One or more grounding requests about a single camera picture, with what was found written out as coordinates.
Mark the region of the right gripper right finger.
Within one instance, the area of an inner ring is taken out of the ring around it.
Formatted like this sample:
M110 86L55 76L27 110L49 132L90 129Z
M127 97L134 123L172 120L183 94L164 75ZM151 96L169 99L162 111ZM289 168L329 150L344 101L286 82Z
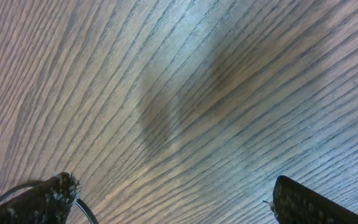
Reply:
M280 175L270 203L279 224L358 224L358 214Z

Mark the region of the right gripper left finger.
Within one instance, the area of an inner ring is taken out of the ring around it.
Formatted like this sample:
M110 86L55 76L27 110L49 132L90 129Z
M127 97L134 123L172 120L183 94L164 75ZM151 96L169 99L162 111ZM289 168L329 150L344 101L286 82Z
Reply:
M67 172L19 184L0 196L0 223L65 223L79 189L79 181Z

